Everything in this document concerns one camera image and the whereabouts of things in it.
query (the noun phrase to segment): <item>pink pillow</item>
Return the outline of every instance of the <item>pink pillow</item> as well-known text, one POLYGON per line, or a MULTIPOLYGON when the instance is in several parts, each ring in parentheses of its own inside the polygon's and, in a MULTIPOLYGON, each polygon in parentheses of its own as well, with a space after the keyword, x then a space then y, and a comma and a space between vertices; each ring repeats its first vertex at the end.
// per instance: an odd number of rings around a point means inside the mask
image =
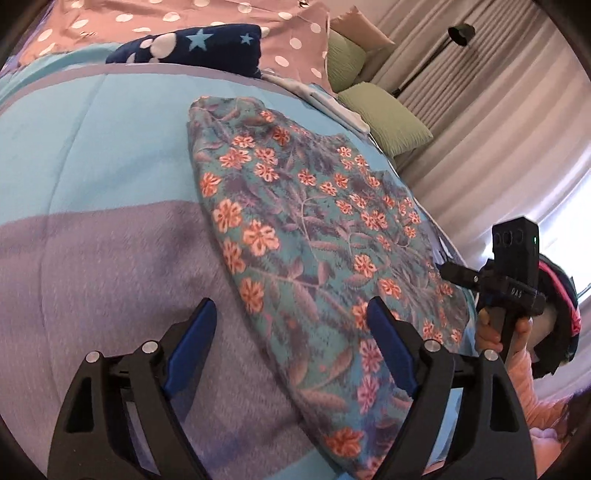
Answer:
POLYGON ((325 69, 329 11, 321 2, 300 8, 296 0, 57 0, 21 65, 93 43, 126 43, 148 33, 249 23, 261 27, 261 69, 332 93, 325 69))
POLYGON ((357 7, 330 21, 330 28, 359 45, 365 51, 391 47, 394 42, 371 23, 357 7))

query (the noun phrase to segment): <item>navy star pillow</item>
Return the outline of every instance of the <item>navy star pillow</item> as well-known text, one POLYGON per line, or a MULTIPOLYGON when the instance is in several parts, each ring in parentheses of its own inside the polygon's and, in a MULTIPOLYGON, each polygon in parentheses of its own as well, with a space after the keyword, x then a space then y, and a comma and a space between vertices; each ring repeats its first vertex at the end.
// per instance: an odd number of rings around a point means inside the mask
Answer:
POLYGON ((121 45, 107 63, 178 63, 260 78, 261 27, 191 27, 121 45))

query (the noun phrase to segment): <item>camera lens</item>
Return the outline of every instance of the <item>camera lens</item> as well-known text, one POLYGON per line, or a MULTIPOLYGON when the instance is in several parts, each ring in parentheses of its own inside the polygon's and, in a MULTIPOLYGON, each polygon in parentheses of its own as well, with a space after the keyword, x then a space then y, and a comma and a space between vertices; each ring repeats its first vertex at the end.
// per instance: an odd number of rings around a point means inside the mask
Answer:
POLYGON ((506 232, 503 232, 503 245, 508 247, 512 243, 513 243, 513 234, 511 233, 511 230, 507 230, 506 232))

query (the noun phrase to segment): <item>folded floral cloth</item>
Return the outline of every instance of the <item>folded floral cloth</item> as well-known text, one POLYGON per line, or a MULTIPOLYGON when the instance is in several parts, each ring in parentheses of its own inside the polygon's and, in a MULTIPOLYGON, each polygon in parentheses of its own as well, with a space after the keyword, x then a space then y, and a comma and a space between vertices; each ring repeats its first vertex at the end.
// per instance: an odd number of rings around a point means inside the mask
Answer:
POLYGON ((190 148, 202 204, 245 310, 309 432, 370 479, 411 401, 366 323, 381 296, 424 338, 460 349, 473 302, 434 266, 409 189, 344 135, 310 132, 253 98, 201 97, 190 148))

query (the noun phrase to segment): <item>white polka dot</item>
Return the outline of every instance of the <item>white polka dot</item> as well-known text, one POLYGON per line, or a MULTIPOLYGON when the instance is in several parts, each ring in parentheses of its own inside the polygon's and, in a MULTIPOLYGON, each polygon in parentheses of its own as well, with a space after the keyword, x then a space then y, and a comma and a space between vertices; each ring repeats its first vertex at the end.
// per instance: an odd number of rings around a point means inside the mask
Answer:
POLYGON ((53 33, 53 29, 48 28, 47 30, 42 32, 41 35, 39 35, 39 37, 37 38, 37 41, 47 40, 49 38, 49 35, 51 35, 52 33, 53 33))
POLYGON ((84 27, 88 23, 88 20, 78 20, 72 24, 72 28, 78 29, 84 27))
POLYGON ((240 5, 238 5, 238 11, 241 14, 249 14, 252 12, 252 5, 248 2, 240 2, 240 5))
POLYGON ((46 53, 49 53, 51 50, 53 50, 53 47, 56 46, 56 43, 52 43, 51 45, 49 45, 47 48, 44 48, 43 50, 41 50, 39 52, 39 56, 42 57, 43 55, 45 55, 46 53))
POLYGON ((153 38, 146 38, 142 43, 139 44, 140 48, 148 48, 152 42, 154 41, 153 38))
POLYGON ((180 20, 181 16, 176 12, 168 12, 165 16, 162 17, 162 20, 165 22, 176 22, 180 20))
POLYGON ((115 18, 115 21, 116 22, 128 22, 133 17, 134 16, 132 14, 121 14, 121 15, 117 15, 117 17, 115 18))
POLYGON ((301 40, 299 38, 292 38, 290 40, 290 45, 296 50, 299 50, 301 48, 301 40))
POLYGON ((288 67, 290 65, 290 63, 287 61, 287 58, 281 57, 279 55, 275 57, 275 61, 282 67, 288 67))
POLYGON ((177 36, 174 32, 165 33, 154 39, 150 45, 150 53, 157 59, 168 57, 177 44, 177 36))

